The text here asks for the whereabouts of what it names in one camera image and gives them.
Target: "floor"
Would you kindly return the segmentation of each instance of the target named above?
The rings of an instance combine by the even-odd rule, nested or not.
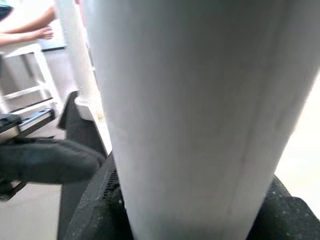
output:
[[[76,89],[65,50],[45,53],[58,92],[63,101]],[[20,107],[29,99],[11,102]],[[320,79],[306,101],[305,108],[283,152],[276,170],[293,196],[304,199],[320,218]],[[56,128],[58,120],[34,132],[33,136],[64,138]],[[60,186],[29,184],[12,200],[0,202],[0,240],[56,240]]]

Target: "white stool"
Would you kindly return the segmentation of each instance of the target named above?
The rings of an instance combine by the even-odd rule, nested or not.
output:
[[[56,111],[58,113],[61,113],[63,108],[62,101],[59,97],[56,85],[53,81],[45,55],[42,52],[41,46],[36,41],[29,41],[29,42],[11,44],[8,46],[0,47],[0,53],[2,54],[3,58],[9,58],[9,57],[33,53],[35,61],[39,66],[40,74],[42,75],[40,76],[39,71],[37,71],[36,69],[33,69],[32,75],[33,75],[34,81],[38,84],[37,86],[23,89],[7,95],[3,95],[0,91],[0,111],[2,113],[10,112],[10,108],[6,103],[6,100],[14,99],[14,98],[17,98],[26,94],[30,94],[36,91],[40,91],[43,101],[27,106],[23,109],[13,111],[11,113],[18,115],[18,114],[22,114],[22,113],[25,113],[43,106],[47,106],[50,104],[55,104]]]

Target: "white chair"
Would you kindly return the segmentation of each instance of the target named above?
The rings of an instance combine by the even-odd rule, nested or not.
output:
[[[35,61],[39,67],[39,71],[37,68],[32,67],[32,76],[34,81],[37,83],[37,86],[33,86],[27,89],[23,89],[17,92],[13,92],[7,95],[3,95],[0,92],[0,111],[2,113],[12,114],[22,114],[25,112],[29,112],[31,110],[55,104],[55,109],[58,113],[61,112],[63,108],[62,101],[59,97],[56,85],[53,81],[51,72],[49,70],[46,58],[42,52],[41,46],[37,43],[37,41],[23,42],[18,44],[11,44],[8,46],[0,47],[0,53],[3,58],[9,58],[14,56],[21,56],[24,54],[33,53]],[[14,99],[26,94],[30,94],[36,91],[40,91],[42,101],[37,102],[35,104],[29,105],[23,109],[19,109],[17,111],[10,111],[9,106],[7,105],[7,100]]]

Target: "gray floor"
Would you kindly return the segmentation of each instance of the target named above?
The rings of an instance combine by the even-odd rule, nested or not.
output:
[[[76,89],[68,55],[65,50],[45,53],[58,92],[65,102]],[[23,96],[10,102],[11,108],[31,104],[38,96]],[[58,119],[34,132],[33,137],[65,133],[56,128]],[[0,202],[0,240],[55,240],[57,236],[61,187],[59,185],[28,184],[8,202]]]

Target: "white pole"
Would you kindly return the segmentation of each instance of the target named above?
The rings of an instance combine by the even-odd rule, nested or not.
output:
[[[56,0],[56,11],[67,43],[75,81],[79,87],[75,104],[80,116],[93,121],[107,154],[112,144],[106,124],[100,92],[93,72],[80,13],[74,0]]]
[[[135,239],[246,239],[320,65],[320,1],[83,3]]]

